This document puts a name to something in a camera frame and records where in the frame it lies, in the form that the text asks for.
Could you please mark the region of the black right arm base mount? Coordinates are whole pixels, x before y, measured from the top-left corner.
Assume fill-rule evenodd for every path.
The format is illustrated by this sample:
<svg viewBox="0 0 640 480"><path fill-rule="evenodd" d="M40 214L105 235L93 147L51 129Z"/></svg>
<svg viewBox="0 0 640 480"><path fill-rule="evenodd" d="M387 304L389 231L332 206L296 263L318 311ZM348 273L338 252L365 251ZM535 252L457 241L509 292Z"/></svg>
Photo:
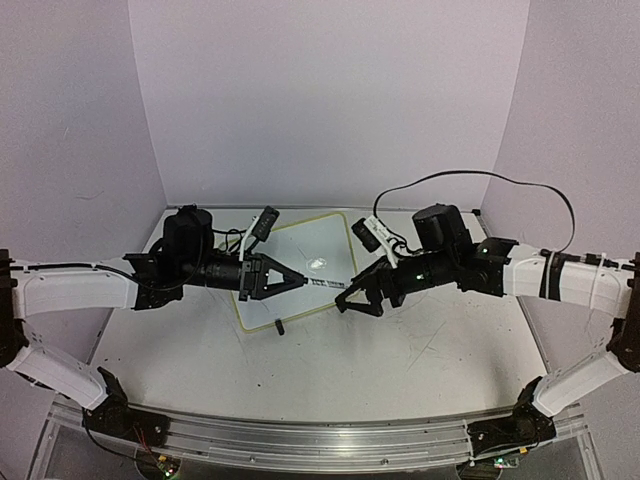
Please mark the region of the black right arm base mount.
<svg viewBox="0 0 640 480"><path fill-rule="evenodd" d="M474 458L501 450L536 446L556 437L553 418L533 406L534 391L541 380L539 376L524 387L509 415L468 425Z"/></svg>

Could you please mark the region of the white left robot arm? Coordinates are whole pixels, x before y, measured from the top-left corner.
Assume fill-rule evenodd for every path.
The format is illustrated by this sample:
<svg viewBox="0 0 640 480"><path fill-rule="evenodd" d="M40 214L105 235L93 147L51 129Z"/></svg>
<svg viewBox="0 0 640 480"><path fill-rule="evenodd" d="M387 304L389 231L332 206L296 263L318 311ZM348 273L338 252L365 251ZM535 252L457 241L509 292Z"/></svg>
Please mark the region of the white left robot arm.
<svg viewBox="0 0 640 480"><path fill-rule="evenodd" d="M266 207L241 235L237 251L215 246L214 217L187 205L167 217L162 235L146 253L124 256L123 271L103 263L15 264L1 252L1 365L79 404L116 437L131 433L135 416L119 380L102 367L44 345L26 324L44 313L107 308L144 311L179 301L187 286L264 300L305 286L307 278L257 253L245 241L267 240L277 210Z"/></svg>

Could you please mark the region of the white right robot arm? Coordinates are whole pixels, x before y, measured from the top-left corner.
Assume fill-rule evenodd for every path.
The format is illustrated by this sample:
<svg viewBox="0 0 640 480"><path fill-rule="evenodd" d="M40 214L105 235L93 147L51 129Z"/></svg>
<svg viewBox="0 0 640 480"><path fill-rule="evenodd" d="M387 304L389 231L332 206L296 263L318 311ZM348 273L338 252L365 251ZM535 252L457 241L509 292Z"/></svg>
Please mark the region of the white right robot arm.
<svg viewBox="0 0 640 480"><path fill-rule="evenodd" d="M376 216L353 225L363 246L379 258L336 297L339 311L379 317L384 301L398 308L411 293L453 284L462 292L538 297L610 315L614 324L607 344L572 367L534 381L524 401L547 418L609 381L638 372L636 261L572 255L496 237L475 243L454 205L427 207L412 221L421 243L415 255L398 254L399 240Z"/></svg>

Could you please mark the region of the white whiteboard marker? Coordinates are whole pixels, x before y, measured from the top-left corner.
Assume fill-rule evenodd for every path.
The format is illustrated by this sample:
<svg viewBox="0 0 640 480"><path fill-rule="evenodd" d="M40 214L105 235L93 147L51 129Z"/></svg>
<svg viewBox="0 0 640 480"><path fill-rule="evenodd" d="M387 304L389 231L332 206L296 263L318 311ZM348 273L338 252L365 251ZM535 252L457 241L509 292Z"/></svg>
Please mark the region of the white whiteboard marker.
<svg viewBox="0 0 640 480"><path fill-rule="evenodd" d="M341 281L310 278L310 277L304 280L304 284L307 286L330 288L330 289L337 289L337 290L345 290L348 287L346 283Z"/></svg>

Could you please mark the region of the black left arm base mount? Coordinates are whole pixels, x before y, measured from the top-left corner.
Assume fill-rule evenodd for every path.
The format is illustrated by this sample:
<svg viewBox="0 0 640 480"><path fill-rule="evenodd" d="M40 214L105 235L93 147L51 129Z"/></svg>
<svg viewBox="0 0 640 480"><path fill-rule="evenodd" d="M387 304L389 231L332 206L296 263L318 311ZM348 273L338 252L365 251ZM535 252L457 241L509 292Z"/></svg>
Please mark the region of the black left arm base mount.
<svg viewBox="0 0 640 480"><path fill-rule="evenodd" d="M105 382L107 397L95 409L83 413L83 426L90 432L162 447L168 435L169 417L131 407L117 377L103 367L98 367L97 372Z"/></svg>

